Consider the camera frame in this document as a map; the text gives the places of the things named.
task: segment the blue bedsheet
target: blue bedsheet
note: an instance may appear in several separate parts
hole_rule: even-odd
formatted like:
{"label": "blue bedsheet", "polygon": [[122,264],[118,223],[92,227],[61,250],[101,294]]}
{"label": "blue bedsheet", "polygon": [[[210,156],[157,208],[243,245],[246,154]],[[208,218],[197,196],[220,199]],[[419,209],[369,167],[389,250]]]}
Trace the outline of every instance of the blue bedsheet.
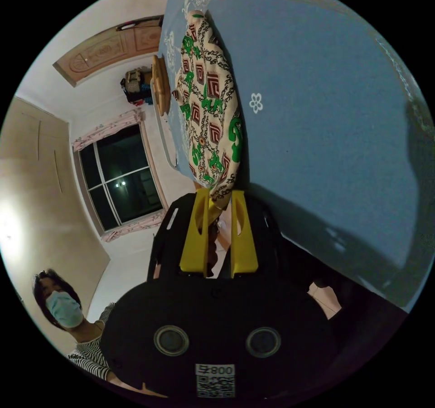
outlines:
{"label": "blue bedsheet", "polygon": [[[435,144],[406,66],[336,0],[168,0],[159,56],[171,89],[193,9],[233,68],[251,192],[283,235],[409,311],[434,257]],[[171,101],[177,168],[193,179]]]}

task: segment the window pane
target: window pane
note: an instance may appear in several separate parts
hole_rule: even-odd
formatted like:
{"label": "window pane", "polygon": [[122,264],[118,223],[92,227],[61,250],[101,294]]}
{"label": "window pane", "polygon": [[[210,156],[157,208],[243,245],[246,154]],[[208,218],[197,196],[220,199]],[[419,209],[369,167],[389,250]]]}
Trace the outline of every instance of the window pane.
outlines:
{"label": "window pane", "polygon": [[86,179],[87,188],[90,189],[101,184],[93,144],[88,145],[80,151],[80,160],[82,161],[83,174]]}
{"label": "window pane", "polygon": [[95,210],[100,218],[103,228],[107,231],[111,228],[117,227],[118,222],[115,219],[115,216],[113,216],[103,186],[90,190],[89,194],[91,195],[92,202],[94,203]]}
{"label": "window pane", "polygon": [[97,147],[106,181],[148,166],[139,125],[101,139]]}
{"label": "window pane", "polygon": [[113,180],[107,183],[107,188],[121,222],[131,221],[162,208],[149,169]]}

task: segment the person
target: person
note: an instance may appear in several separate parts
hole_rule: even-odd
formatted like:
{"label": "person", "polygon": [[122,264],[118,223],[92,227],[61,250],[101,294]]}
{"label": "person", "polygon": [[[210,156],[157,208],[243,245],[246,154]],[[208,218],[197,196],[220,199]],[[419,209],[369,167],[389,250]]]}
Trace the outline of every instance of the person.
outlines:
{"label": "person", "polygon": [[[208,272],[218,261],[215,241],[218,228],[214,223],[209,228]],[[154,279],[159,277],[160,265],[154,272]],[[83,315],[82,303],[73,287],[60,277],[53,269],[47,269],[34,275],[33,296],[45,318],[55,327],[69,333],[77,342],[73,352],[68,355],[69,360],[92,375],[113,385],[129,389],[134,392],[157,397],[164,395],[148,390],[143,384],[141,390],[133,388],[122,382],[114,374],[103,357],[100,350],[100,339],[110,313],[115,303],[110,303],[100,315],[100,318],[91,323]]]}

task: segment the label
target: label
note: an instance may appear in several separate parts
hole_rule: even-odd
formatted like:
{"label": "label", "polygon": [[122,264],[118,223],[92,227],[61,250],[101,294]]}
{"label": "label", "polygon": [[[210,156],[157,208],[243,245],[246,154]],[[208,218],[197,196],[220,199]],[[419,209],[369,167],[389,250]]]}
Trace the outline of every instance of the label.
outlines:
{"label": "label", "polygon": [[234,364],[196,364],[196,392],[199,398],[236,396]]}

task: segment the window frame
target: window frame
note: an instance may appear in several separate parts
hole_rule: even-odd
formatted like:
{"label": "window frame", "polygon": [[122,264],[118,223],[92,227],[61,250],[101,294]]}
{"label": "window frame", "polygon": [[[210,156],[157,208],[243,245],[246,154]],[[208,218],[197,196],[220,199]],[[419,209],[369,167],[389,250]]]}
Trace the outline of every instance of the window frame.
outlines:
{"label": "window frame", "polygon": [[[151,217],[159,215],[159,214],[164,214],[168,210],[168,204],[167,204],[166,199],[164,197],[164,194],[163,194],[163,191],[162,191],[162,187],[161,187],[159,178],[157,176],[155,165],[154,165],[154,162],[153,162],[153,159],[152,159],[150,145],[149,145],[148,139],[146,137],[146,133],[145,133],[144,123],[143,123],[143,121],[141,121],[138,124],[134,124],[134,125],[138,125],[139,126],[140,136],[141,136],[141,140],[142,140],[142,145],[143,145],[143,148],[144,148],[145,156],[147,158],[148,166],[144,166],[143,168],[139,168],[137,170],[128,172],[127,174],[120,175],[119,177],[116,177],[116,178],[113,178],[113,179],[110,179],[110,180],[104,180],[104,175],[102,173],[102,168],[101,168],[101,163],[100,163],[100,157],[99,157],[98,149],[97,149],[97,142],[94,142],[92,145],[93,145],[93,148],[94,148],[94,153],[95,153],[95,158],[96,158],[96,161],[97,161],[97,168],[98,168],[98,172],[100,174],[101,183],[98,184],[97,186],[93,186],[90,189],[88,189],[87,188],[87,184],[86,184],[86,178],[85,178],[85,175],[84,175],[84,172],[83,172],[83,166],[82,166],[82,159],[81,159],[81,156],[80,156],[80,151],[76,151],[76,152],[73,153],[75,170],[76,170],[76,173],[77,173],[77,180],[78,180],[79,188],[80,188],[83,200],[84,200],[84,204],[85,204],[86,209],[87,209],[87,211],[88,211],[88,213],[90,215],[92,223],[94,224],[95,228],[97,229],[97,232],[98,232],[100,237],[102,237],[103,235],[109,234],[109,233],[111,233],[113,231],[116,231],[116,230],[118,230],[118,229],[120,229],[120,228],[122,228],[124,226],[128,226],[128,225],[130,225],[132,223],[140,222],[142,220],[146,220],[148,218],[151,218]],[[140,216],[138,218],[132,219],[130,221],[121,222],[119,216],[117,215],[116,208],[115,208],[115,206],[113,204],[113,201],[111,199],[109,191],[108,191],[108,189],[106,187],[106,183],[109,183],[109,182],[114,181],[114,180],[118,180],[121,177],[124,177],[126,175],[130,175],[130,174],[133,174],[135,172],[138,172],[138,171],[141,171],[141,170],[146,170],[146,169],[150,170],[151,178],[153,180],[153,183],[154,183],[154,186],[155,186],[155,189],[156,189],[157,195],[159,197],[160,204],[161,204],[162,208],[159,209],[159,210],[156,210],[155,212],[148,213],[146,215],[143,215],[143,216]],[[119,223],[119,225],[117,225],[116,227],[111,228],[109,230],[105,230],[104,229],[104,227],[103,227],[103,225],[102,225],[102,223],[100,221],[100,218],[98,216],[98,213],[97,213],[97,211],[96,211],[96,209],[94,207],[94,203],[92,201],[92,198],[91,198],[91,196],[89,194],[90,190],[96,189],[97,187],[100,187],[100,186],[103,187],[104,192],[105,192],[106,197],[107,197],[107,201],[108,201],[109,206],[110,206],[110,208],[111,208],[111,210],[113,212],[115,220]]]}

